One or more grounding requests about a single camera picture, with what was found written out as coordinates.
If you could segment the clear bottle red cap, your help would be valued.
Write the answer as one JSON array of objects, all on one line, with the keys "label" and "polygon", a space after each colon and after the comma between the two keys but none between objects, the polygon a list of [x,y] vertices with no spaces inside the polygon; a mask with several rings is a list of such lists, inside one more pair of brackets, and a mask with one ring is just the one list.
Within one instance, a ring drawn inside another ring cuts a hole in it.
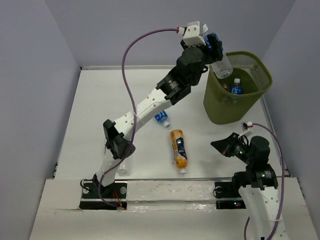
[{"label": "clear bottle red cap", "polygon": [[228,87],[225,83],[223,83],[223,84],[221,85],[221,87],[222,87],[225,91],[229,92],[229,87]]}]

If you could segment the yellow label drink bottle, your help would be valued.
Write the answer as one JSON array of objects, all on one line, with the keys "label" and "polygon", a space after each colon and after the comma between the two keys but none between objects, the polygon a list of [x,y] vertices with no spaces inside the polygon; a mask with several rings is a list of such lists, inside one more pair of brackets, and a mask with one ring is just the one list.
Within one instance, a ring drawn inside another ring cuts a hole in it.
[{"label": "yellow label drink bottle", "polygon": [[183,131],[175,129],[170,132],[170,140],[173,149],[173,161],[179,174],[187,173],[188,157],[185,149]]}]

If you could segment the blue label bottle white cap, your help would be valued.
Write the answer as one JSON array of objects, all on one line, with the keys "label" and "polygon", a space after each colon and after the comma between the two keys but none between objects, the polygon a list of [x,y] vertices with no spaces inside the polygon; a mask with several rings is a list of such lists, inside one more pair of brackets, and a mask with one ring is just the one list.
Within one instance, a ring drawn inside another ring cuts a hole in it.
[{"label": "blue label bottle white cap", "polygon": [[233,80],[233,85],[230,87],[229,92],[234,95],[242,95],[243,94],[243,88],[241,86],[241,79],[235,78]]}]

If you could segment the clear crushed bottle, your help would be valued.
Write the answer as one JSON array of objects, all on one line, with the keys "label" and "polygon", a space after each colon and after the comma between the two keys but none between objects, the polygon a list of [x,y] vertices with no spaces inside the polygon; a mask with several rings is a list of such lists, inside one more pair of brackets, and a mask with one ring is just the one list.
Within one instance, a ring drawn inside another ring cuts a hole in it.
[{"label": "clear crushed bottle", "polygon": [[117,170],[117,174],[121,177],[127,177],[132,173],[132,157],[124,159]]}]

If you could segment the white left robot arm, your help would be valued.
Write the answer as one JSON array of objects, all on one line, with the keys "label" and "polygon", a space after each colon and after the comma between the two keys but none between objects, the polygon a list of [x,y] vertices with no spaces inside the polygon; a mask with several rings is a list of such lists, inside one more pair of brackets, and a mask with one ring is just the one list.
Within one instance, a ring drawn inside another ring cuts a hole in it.
[{"label": "white left robot arm", "polygon": [[114,121],[107,119],[103,123],[105,153],[112,156],[103,161],[92,178],[93,191],[97,196],[104,198],[110,194],[119,165],[136,149],[133,144],[135,133],[156,114],[190,94],[191,88],[198,85],[202,74],[208,71],[208,65],[223,58],[222,41],[213,32],[204,37],[204,44],[188,46],[185,40],[180,43],[183,52],[175,67],[151,93],[122,117]]}]

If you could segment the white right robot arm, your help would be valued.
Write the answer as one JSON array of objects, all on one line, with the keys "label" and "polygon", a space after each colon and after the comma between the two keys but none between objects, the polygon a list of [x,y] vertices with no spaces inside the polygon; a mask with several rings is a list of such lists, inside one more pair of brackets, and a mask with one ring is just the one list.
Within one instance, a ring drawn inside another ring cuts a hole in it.
[{"label": "white right robot arm", "polygon": [[253,223],[258,240],[289,239],[282,217],[284,184],[269,164],[270,143],[262,136],[248,139],[232,133],[225,139],[211,142],[225,157],[236,157],[245,163],[245,171],[235,172],[231,181],[215,183],[217,199],[241,198],[248,211],[248,223]]}]

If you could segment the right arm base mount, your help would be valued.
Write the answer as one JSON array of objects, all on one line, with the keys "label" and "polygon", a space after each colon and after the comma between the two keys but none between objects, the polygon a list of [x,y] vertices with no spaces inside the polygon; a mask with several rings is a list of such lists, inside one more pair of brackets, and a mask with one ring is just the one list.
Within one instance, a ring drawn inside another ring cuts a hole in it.
[{"label": "right arm base mount", "polygon": [[233,176],[231,180],[219,180],[214,182],[213,196],[216,198],[217,210],[246,209],[244,200],[239,194],[239,181]]}]

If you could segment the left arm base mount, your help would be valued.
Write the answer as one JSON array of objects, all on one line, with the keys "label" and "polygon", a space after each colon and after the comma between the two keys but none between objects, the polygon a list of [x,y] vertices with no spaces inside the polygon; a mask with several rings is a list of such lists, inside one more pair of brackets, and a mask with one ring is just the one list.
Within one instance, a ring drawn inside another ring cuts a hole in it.
[{"label": "left arm base mount", "polygon": [[108,210],[124,211],[127,209],[126,181],[115,181],[107,187],[101,186],[98,194],[98,181],[96,179],[82,179],[80,181],[82,193],[79,202],[81,210]]}]

